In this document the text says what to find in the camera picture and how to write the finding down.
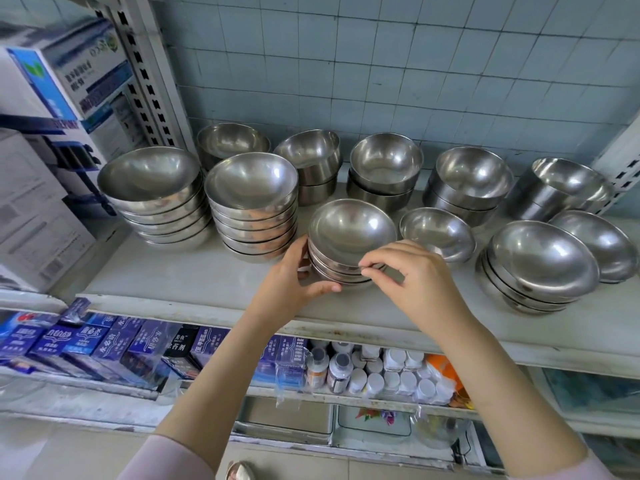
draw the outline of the left hand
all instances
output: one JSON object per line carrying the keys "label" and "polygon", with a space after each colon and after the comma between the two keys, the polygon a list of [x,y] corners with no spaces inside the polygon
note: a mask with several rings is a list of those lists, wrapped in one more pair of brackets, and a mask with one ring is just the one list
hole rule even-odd
{"label": "left hand", "polygon": [[320,281],[300,286],[299,280],[308,277],[307,235],[298,238],[289,247],[282,260],[271,268],[246,309],[246,314],[259,317],[273,325],[273,331],[286,325],[298,311],[314,298],[327,293],[340,292],[342,286],[331,281]]}

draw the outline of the forearm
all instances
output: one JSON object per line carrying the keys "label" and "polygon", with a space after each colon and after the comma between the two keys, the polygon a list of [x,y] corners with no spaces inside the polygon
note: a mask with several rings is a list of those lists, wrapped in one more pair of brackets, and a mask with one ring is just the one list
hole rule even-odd
{"label": "forearm", "polygon": [[244,314],[156,435],[183,444],[217,471],[260,354],[276,332],[268,323]]}
{"label": "forearm", "polygon": [[509,475],[572,467],[587,448],[476,319],[436,339],[492,437]]}

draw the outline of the stack of bowls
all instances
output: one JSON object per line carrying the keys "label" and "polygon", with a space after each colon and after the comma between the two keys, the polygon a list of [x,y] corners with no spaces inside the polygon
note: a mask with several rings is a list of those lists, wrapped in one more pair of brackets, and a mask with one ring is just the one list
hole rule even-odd
{"label": "stack of bowls", "polygon": [[205,192],[225,248],[238,259],[266,262],[296,238],[298,172],[272,153],[242,153],[215,167]]}
{"label": "stack of bowls", "polygon": [[591,251],[600,267],[601,283],[621,283],[640,269],[636,245],[609,221],[583,210],[565,210],[549,224],[580,239]]}
{"label": "stack of bowls", "polygon": [[514,221],[480,253],[476,278],[497,302],[544,315],[595,290],[600,268],[587,246],[567,231],[539,221]]}
{"label": "stack of bowls", "polygon": [[334,200],[311,216],[311,267],[323,280],[338,282],[345,289],[366,287],[371,279],[362,275],[358,263],[369,251],[396,238],[396,225],[375,205],[349,198]]}
{"label": "stack of bowls", "polygon": [[565,209],[597,212],[613,194],[613,185],[594,169],[562,158],[540,158],[509,195],[508,213],[516,219],[548,221]]}
{"label": "stack of bowls", "polygon": [[377,133],[351,150],[347,195],[390,214],[407,205],[424,157],[406,136]]}
{"label": "stack of bowls", "polygon": [[512,184],[513,173],[498,155],[459,146],[438,156],[422,203],[448,210],[476,227],[491,218]]}
{"label": "stack of bowls", "polygon": [[215,164],[240,153],[268,152],[269,138],[251,126],[221,123],[206,126],[198,132],[198,156],[207,171]]}
{"label": "stack of bowls", "polygon": [[340,138],[333,131],[311,130],[295,134],[273,151],[298,170],[298,205],[305,207],[329,198],[342,166]]}
{"label": "stack of bowls", "polygon": [[476,250],[471,227],[443,209],[421,207],[410,210],[400,219],[399,227],[403,239],[441,255],[450,264],[468,261]]}
{"label": "stack of bowls", "polygon": [[98,188],[149,246],[182,251],[213,234],[202,180],[195,155],[153,146],[107,163]]}

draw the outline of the floor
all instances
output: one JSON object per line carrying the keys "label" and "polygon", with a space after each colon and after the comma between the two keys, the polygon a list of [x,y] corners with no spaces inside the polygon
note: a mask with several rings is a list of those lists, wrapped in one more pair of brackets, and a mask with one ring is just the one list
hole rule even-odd
{"label": "floor", "polygon": [[[0,480],[113,480],[144,440],[144,435],[133,433],[1,419]],[[216,480],[224,480],[229,462],[237,460],[249,462],[258,480],[478,479],[464,474],[229,444]]]}

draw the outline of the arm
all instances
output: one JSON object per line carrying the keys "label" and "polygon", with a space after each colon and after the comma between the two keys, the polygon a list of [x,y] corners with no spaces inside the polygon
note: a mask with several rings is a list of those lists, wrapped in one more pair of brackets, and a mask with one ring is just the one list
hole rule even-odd
{"label": "arm", "polygon": [[302,259],[306,249],[304,236],[271,268],[235,327],[156,428],[156,435],[187,447],[214,472],[225,452],[258,359],[271,336],[311,299],[341,290],[340,285],[332,282],[300,286],[298,279],[306,277],[306,273],[299,273],[298,268],[308,265]]}
{"label": "arm", "polygon": [[361,266],[386,263],[402,284],[374,268],[369,276],[457,371],[511,476],[548,475],[587,458],[587,448],[471,314],[441,256],[410,241],[372,251]]}

